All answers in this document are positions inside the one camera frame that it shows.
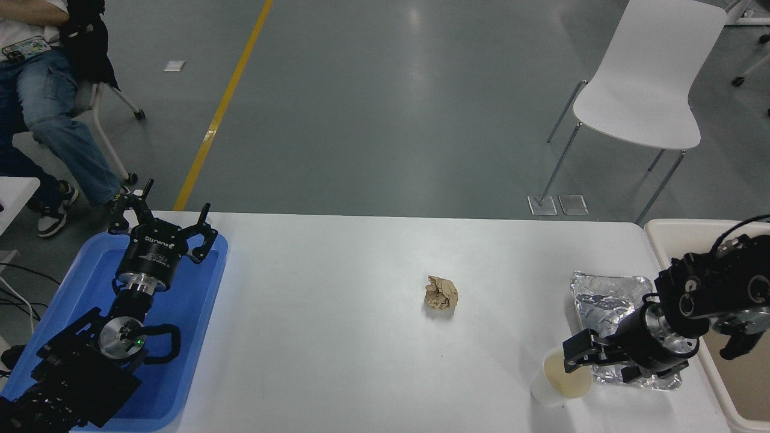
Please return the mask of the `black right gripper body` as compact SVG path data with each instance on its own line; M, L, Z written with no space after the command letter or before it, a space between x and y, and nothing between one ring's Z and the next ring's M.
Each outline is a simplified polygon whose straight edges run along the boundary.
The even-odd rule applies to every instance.
M627 357L621 373L677 373L684 368L684 353L665 346L674 334L665 331L664 320L660 307L643 306L607 337Z

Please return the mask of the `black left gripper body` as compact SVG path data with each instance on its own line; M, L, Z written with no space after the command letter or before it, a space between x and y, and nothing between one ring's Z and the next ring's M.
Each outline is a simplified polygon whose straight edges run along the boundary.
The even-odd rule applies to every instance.
M182 255L189 251L188 240L198 234L201 231L197 227L182 228L165 220L137 225L115 277L127 283L129 277L143 274L159 284L170 284Z

